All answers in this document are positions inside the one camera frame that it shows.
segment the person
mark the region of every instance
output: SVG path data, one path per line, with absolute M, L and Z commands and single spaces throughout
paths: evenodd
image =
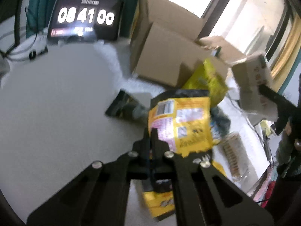
M 301 107 L 301 74 L 298 107 Z M 272 214 L 275 225 L 300 225 L 301 121 L 298 115 L 287 123 L 276 151 L 276 158 L 279 163 L 278 178 L 265 209 Z

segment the timer display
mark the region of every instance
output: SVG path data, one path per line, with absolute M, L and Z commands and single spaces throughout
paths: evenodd
M 57 0 L 49 22 L 48 40 L 116 40 L 121 0 Z

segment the yellow chip bag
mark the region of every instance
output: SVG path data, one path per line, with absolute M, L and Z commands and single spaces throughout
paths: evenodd
M 182 88 L 209 90 L 211 107 L 217 106 L 228 91 L 224 79 L 216 72 L 209 59 L 206 59 L 203 64 L 197 67 Z
M 210 98 L 208 90 L 178 89 L 166 91 L 151 100 L 148 131 L 158 130 L 159 140 L 183 157 L 190 152 L 211 152 Z M 212 165 L 225 175 L 223 167 Z M 143 198 L 153 217 L 162 220 L 174 212 L 171 181 L 147 180 L 142 183 Z
M 156 106 L 148 115 L 149 132 L 157 128 L 159 140 L 167 142 L 171 151 L 183 157 L 190 152 L 211 149 L 208 91 L 172 90 L 170 93 L 165 92 L 152 99 L 151 107 L 154 104 Z

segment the black cable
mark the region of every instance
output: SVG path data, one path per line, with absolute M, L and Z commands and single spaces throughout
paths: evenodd
M 25 14 L 26 14 L 26 20 L 27 20 L 27 22 L 28 22 L 28 27 L 29 27 L 29 29 L 31 30 L 31 31 L 35 31 L 36 32 L 36 37 L 35 37 L 35 39 L 34 39 L 34 41 L 32 42 L 32 44 L 31 45 L 29 45 L 27 48 L 25 48 L 25 49 L 23 49 L 23 50 L 21 50 L 21 51 L 17 51 L 17 52 L 15 52 L 15 53 L 10 53 L 10 54 L 8 54 L 8 55 L 18 55 L 18 54 L 21 54 L 21 53 L 24 53 L 24 52 L 26 52 L 26 51 L 28 51 L 29 49 L 31 49 L 32 48 L 32 46 L 34 45 L 34 43 L 36 42 L 36 39 L 37 39 L 37 37 L 38 37 L 38 33 L 39 33 L 39 31 L 38 31 L 38 20 L 36 19 L 36 29 L 34 29 L 34 28 L 32 28 L 31 26 L 30 26 L 30 23 L 29 23 L 29 20 L 28 20 L 28 14 L 27 14 L 27 11 L 26 11 L 26 7 L 24 8 L 24 10 L 25 10 Z
M 26 35 L 26 32 L 20 35 L 20 38 L 22 38 L 23 36 Z M 7 49 L 6 54 L 9 54 L 11 51 L 13 51 L 16 48 L 16 44 L 13 43 L 12 45 L 10 45 L 10 47 Z
M 270 154 L 271 154 L 271 157 L 272 157 L 272 162 L 273 162 L 273 166 L 271 165 L 271 161 L 270 162 L 270 168 L 273 169 L 275 167 L 275 163 L 274 163 L 274 157 L 273 157 L 273 154 L 272 154 L 272 151 L 271 151 L 271 148 L 270 149 Z
M 256 203 L 261 203 L 261 202 L 265 202 L 268 201 L 269 199 L 265 199 L 265 200 L 261 200 L 261 201 L 257 201 Z
M 243 114 L 243 117 L 244 117 L 244 119 L 246 120 L 248 126 L 249 126 L 249 127 L 257 134 L 259 141 L 260 141 L 261 144 L 263 145 L 263 140 L 262 140 L 262 138 L 261 138 L 260 135 L 257 133 L 255 127 L 252 126 L 252 124 L 250 123 L 249 119 L 244 115 L 245 113 L 243 112 L 243 110 L 235 106 L 235 104 L 233 103 L 233 99 L 230 97 L 230 95 L 229 95 L 228 93 L 226 93 L 226 97 L 230 100 L 232 106 L 233 106 L 236 110 L 238 110 L 240 113 Z
M 26 29 L 26 26 L 22 26 L 22 27 L 20 27 L 20 30 L 25 30 Z M 2 40 L 3 38 L 5 38 L 5 37 L 7 37 L 7 36 L 9 36 L 9 35 L 11 35 L 11 34 L 14 34 L 14 30 L 12 30 L 12 31 L 10 31 L 10 32 L 7 32 L 7 33 L 5 33 L 5 34 L 3 34 L 2 36 L 0 36 L 0 40 Z
M 17 46 L 20 45 L 20 16 L 21 16 L 22 0 L 17 0 L 17 6 L 15 10 L 15 22 L 14 22 L 14 46 L 10 48 L 13 51 Z

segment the cardboard box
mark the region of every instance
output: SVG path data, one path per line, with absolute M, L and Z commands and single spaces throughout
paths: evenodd
M 138 76 L 182 87 L 194 69 L 210 58 L 226 78 L 228 66 L 194 40 L 204 20 L 168 0 L 139 0 L 139 18 L 131 39 L 131 70 Z
M 249 113 L 262 115 L 269 121 L 276 121 L 278 118 L 277 105 L 261 95 L 258 90 L 258 86 L 261 84 L 271 87 L 273 83 L 265 53 L 254 53 L 238 61 L 232 67 L 232 72 L 240 88 L 242 109 Z
M 211 56 L 211 51 L 153 23 L 135 73 L 159 83 L 182 87 L 206 58 L 210 58 L 219 74 L 226 77 L 228 66 Z

